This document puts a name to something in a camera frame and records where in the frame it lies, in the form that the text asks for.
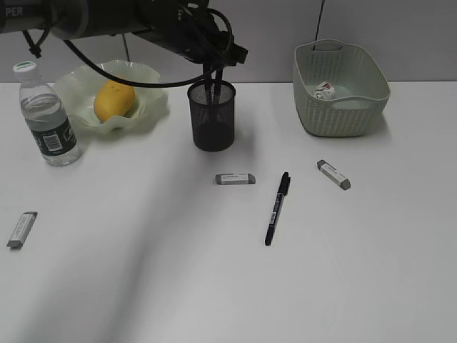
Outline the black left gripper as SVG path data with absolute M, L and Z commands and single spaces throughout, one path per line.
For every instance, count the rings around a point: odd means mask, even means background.
M 144 29 L 134 34 L 195 64 L 235 66 L 248 51 L 234 43 L 228 29 L 214 19 L 222 17 L 207 1 L 137 1 L 137 18 Z

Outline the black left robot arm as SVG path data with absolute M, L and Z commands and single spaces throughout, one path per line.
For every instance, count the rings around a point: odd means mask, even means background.
M 49 29 L 60 40 L 132 33 L 195 64 L 235 66 L 247 50 L 207 1 L 2 1 L 1 32 Z

